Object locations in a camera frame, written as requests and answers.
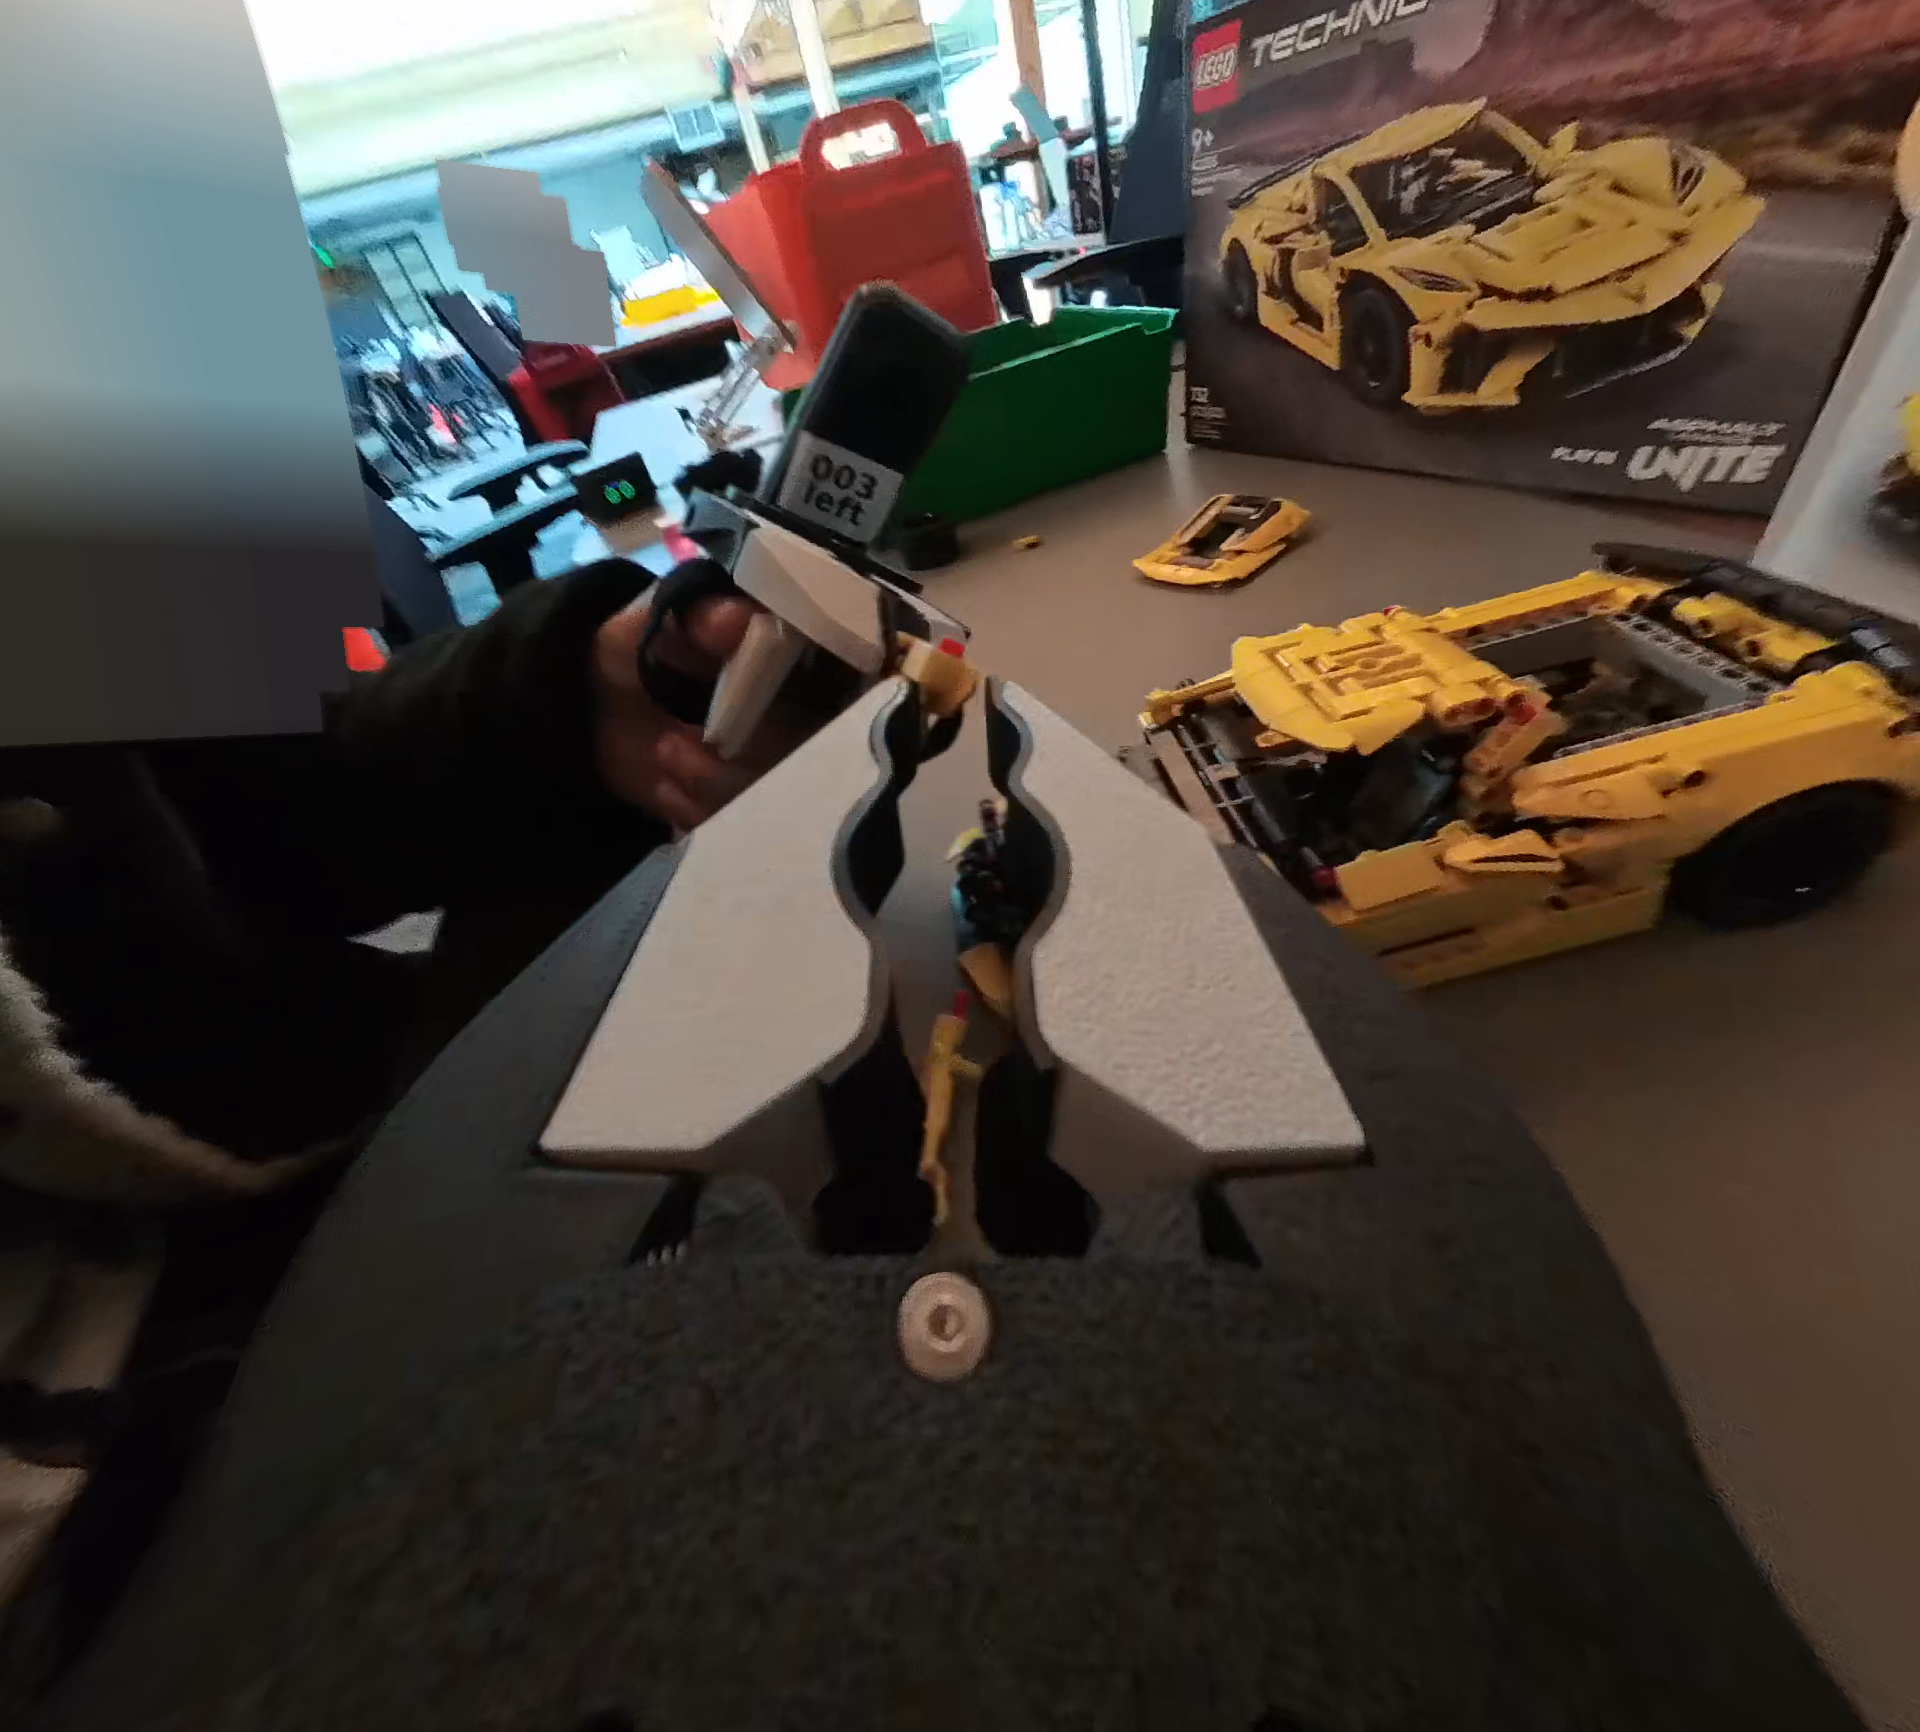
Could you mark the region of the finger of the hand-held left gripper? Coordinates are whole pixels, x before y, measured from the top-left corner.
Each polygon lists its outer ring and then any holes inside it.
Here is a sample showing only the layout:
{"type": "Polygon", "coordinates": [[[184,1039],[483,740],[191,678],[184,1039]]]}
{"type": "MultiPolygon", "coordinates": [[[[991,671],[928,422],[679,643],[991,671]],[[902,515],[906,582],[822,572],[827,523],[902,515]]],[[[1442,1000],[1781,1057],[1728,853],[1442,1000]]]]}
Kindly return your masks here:
{"type": "Polygon", "coordinates": [[[731,560],[731,588],[755,616],[731,657],[734,680],[776,680],[794,648],[815,648],[861,680],[902,675],[917,643],[904,621],[912,588],[783,525],[748,525],[731,560]]]}
{"type": "Polygon", "coordinates": [[[880,635],[887,656],[902,654],[910,643],[924,643],[936,654],[963,660],[970,650],[970,630],[939,606],[900,582],[875,582],[880,635]]]}

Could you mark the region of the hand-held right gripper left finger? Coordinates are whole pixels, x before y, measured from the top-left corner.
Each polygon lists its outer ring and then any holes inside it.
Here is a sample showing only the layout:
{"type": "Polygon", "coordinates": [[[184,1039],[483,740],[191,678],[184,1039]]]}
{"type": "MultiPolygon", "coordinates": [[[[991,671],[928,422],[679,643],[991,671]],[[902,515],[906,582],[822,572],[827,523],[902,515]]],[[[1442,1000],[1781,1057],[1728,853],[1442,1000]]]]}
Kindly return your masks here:
{"type": "Polygon", "coordinates": [[[540,1134],[558,1167],[751,1177],[827,1254],[915,1254],[933,1192],[880,909],[925,698],[894,675],[675,852],[540,1134]]]}

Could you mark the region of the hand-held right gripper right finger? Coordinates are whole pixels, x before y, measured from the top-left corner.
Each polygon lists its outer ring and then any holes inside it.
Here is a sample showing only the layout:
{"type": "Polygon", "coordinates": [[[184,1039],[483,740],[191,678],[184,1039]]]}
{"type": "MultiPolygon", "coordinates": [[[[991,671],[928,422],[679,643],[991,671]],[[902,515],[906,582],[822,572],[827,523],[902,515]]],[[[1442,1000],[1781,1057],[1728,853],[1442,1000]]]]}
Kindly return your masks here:
{"type": "Polygon", "coordinates": [[[1230,1183],[1353,1170],[1362,1120],[1211,835],[1026,687],[987,680],[981,712],[1032,912],[977,1094],[977,1231],[1249,1249],[1230,1183]]]}

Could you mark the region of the yellow black brick subassembly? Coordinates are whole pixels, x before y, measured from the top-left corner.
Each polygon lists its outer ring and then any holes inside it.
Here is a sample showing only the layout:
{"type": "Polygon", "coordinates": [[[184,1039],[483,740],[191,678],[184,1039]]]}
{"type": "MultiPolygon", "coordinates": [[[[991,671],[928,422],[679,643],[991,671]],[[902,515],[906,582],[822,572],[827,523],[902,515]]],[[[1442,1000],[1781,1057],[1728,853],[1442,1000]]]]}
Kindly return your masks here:
{"type": "Polygon", "coordinates": [[[1007,811],[1006,796],[981,798],[971,828],[959,832],[943,855],[950,867],[955,986],[950,1003],[932,1020],[915,1072],[921,1095],[917,1177],[938,1234],[953,1225],[947,1148],[957,1095],[977,1087],[985,1073],[984,1063],[965,1053],[967,1034],[979,1013],[1012,1027],[1017,998],[1014,960],[1033,915],[1012,877],[1007,811]]]}

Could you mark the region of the yellow brick car model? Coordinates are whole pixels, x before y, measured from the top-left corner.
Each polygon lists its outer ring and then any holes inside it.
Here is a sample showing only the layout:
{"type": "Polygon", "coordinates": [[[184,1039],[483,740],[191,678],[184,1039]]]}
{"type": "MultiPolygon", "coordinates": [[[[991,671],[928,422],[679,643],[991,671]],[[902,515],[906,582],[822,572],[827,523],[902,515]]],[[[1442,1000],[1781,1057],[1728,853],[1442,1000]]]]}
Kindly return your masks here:
{"type": "Polygon", "coordinates": [[[1915,628],[1716,553],[1593,558],[1239,637],[1145,696],[1141,746],[1409,990],[1836,903],[1915,828],[1915,628]]]}

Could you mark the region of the person's left forearm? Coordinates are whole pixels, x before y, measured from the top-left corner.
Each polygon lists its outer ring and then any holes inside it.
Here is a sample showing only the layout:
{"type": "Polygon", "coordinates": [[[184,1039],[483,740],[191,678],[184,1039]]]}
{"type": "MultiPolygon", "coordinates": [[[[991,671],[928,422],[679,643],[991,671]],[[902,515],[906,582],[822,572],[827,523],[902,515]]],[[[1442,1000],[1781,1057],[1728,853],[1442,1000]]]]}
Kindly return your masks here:
{"type": "Polygon", "coordinates": [[[617,558],[520,586],[344,693],[299,807],[344,929],[588,903],[667,842],[604,790],[592,746],[594,637],[652,588],[617,558]]]}

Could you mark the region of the white desk lamp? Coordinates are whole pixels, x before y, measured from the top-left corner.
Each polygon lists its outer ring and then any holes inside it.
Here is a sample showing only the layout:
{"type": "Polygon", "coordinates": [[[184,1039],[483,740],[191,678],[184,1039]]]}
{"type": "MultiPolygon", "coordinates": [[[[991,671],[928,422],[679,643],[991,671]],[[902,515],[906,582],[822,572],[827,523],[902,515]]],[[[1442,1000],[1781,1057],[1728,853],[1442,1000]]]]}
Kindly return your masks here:
{"type": "Polygon", "coordinates": [[[640,197],[659,229],[718,293],[739,329],[739,356],[692,422],[694,433],[709,454],[731,452],[748,438],[748,428],[738,423],[738,413],[751,398],[751,388],[761,382],[782,354],[796,348],[796,335],[711,234],[708,220],[687,200],[678,179],[653,158],[647,158],[642,166],[640,197]]]}

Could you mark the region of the grey desk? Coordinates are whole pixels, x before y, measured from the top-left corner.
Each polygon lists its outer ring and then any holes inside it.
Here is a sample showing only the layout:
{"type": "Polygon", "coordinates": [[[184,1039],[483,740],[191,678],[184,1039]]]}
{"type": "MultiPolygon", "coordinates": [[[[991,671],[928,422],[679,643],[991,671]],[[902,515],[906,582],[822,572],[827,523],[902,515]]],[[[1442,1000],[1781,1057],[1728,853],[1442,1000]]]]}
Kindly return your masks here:
{"type": "MultiPolygon", "coordinates": [[[[1764,520],[1188,447],[962,531],[925,575],[1006,674],[1101,749],[1242,633],[1444,609],[1600,541],[1745,555],[1764,520]],[[1133,560],[1215,494],[1311,514],[1256,578],[1133,560]],[[1010,547],[1042,536],[1033,550],[1010,547]]],[[[1664,923],[1418,998],[1596,1225],[1718,1492],[1873,1727],[1915,1727],[1915,843],[1843,899],[1743,931],[1664,923]]]]}

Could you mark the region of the person's left hand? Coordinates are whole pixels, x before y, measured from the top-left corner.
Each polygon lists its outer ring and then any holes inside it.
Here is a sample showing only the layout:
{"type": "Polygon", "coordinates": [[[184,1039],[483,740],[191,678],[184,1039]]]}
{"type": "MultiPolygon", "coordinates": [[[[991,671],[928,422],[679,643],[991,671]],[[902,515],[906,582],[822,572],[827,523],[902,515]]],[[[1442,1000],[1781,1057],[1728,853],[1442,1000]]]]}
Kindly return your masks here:
{"type": "MultiPolygon", "coordinates": [[[[592,637],[592,763],[614,799],[643,811],[672,835],[683,835],[787,757],[807,733],[791,712],[769,709],[739,754],[724,757],[703,741],[702,723],[681,721],[659,707],[640,674],[652,598],[642,592],[592,637]]],[[[746,595],[715,594],[667,623],[656,656],[683,675],[709,682],[731,663],[757,612],[746,595]]]]}

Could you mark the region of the red bag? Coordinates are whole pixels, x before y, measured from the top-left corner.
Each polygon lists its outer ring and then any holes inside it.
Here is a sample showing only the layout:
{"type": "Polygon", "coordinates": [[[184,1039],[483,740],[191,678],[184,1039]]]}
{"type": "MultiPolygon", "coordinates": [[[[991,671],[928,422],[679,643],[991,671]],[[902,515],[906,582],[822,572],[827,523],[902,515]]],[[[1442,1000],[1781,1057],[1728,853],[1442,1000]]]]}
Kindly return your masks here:
{"type": "Polygon", "coordinates": [[[790,343],[761,370],[777,392],[815,374],[851,293],[890,284],[962,332],[997,324],[971,169],[896,97],[811,120],[791,159],[708,208],[705,225],[790,343]]]}

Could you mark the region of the green plastic bin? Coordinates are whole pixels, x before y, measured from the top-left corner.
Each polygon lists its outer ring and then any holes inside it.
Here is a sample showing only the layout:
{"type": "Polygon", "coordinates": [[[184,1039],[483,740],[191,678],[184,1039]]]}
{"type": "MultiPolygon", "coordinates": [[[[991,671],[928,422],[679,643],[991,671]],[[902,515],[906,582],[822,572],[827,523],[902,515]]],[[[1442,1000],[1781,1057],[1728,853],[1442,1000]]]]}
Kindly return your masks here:
{"type": "Polygon", "coordinates": [[[1165,305],[1064,304],[971,332],[967,386],[887,525],[985,520],[1160,460],[1178,324],[1165,305]]]}

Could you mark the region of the yellow car roof section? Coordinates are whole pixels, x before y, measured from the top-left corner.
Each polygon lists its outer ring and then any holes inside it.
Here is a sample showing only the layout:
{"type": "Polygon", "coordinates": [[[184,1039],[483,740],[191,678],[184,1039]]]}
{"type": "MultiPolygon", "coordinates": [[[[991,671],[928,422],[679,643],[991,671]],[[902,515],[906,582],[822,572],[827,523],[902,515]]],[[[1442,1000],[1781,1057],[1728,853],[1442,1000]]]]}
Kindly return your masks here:
{"type": "Polygon", "coordinates": [[[1213,494],[1172,533],[1131,560],[1144,580],[1179,589],[1239,586],[1289,550],[1311,525],[1285,495],[1213,494]]]}

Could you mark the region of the black office chair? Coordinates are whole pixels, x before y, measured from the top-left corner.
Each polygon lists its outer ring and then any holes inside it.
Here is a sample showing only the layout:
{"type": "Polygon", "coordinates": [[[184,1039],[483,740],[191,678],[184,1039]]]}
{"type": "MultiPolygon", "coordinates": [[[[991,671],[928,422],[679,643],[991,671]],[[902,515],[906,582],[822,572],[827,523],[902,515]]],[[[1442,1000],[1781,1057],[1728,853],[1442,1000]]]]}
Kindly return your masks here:
{"type": "Polygon", "coordinates": [[[439,575],[455,567],[480,567],[497,598],[530,582],[535,575],[533,551],[547,528],[582,520],[573,479],[590,454],[592,447],[579,439],[546,441],[506,462],[482,465],[452,485],[444,495],[448,505],[475,498],[489,505],[491,514],[454,533],[444,533],[439,523],[422,533],[426,564],[439,575]],[[541,469],[556,469],[560,479],[520,498],[517,484],[541,469]]]}

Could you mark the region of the person's fleece-collared jacket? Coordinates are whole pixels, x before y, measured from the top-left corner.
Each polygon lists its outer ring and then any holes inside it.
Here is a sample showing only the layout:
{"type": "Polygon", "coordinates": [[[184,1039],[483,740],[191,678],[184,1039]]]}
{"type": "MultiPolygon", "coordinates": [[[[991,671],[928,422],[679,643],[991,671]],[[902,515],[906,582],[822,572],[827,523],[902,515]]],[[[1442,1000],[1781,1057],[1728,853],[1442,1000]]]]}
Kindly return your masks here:
{"type": "Polygon", "coordinates": [[[262,1198],[393,1094],[423,957],[263,912],[129,746],[4,749],[4,1183],[109,1210],[262,1198]]]}

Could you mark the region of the toy car set box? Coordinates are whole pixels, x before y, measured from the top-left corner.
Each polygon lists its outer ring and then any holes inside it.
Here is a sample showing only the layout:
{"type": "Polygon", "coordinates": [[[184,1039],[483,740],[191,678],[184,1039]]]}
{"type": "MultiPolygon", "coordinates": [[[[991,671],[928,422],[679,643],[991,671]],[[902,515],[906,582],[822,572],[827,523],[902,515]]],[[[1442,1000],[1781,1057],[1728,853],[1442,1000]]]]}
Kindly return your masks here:
{"type": "Polygon", "coordinates": [[[1244,0],[1191,445],[1767,515],[1895,243],[1917,0],[1244,0]]]}

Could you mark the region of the person's light grey hoodie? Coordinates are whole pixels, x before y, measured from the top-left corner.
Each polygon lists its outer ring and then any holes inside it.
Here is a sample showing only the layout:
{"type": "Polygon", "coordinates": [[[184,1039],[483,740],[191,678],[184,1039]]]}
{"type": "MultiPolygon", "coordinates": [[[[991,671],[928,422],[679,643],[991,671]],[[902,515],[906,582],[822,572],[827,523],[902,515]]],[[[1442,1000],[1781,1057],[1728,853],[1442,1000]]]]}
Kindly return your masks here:
{"type": "Polygon", "coordinates": [[[248,1340],[238,1269],[137,1225],[4,1242],[2,1604],[116,1590],[203,1453],[248,1340]]]}

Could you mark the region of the car instruction booklet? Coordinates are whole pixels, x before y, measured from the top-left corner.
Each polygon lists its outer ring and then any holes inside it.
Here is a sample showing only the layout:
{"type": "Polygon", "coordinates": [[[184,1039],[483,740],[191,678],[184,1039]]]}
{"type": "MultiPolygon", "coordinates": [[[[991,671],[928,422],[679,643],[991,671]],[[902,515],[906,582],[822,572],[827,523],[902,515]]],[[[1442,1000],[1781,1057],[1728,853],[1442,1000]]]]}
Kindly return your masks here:
{"type": "Polygon", "coordinates": [[[1897,243],[1754,561],[1917,621],[1917,114],[1897,138],[1897,243]]]}

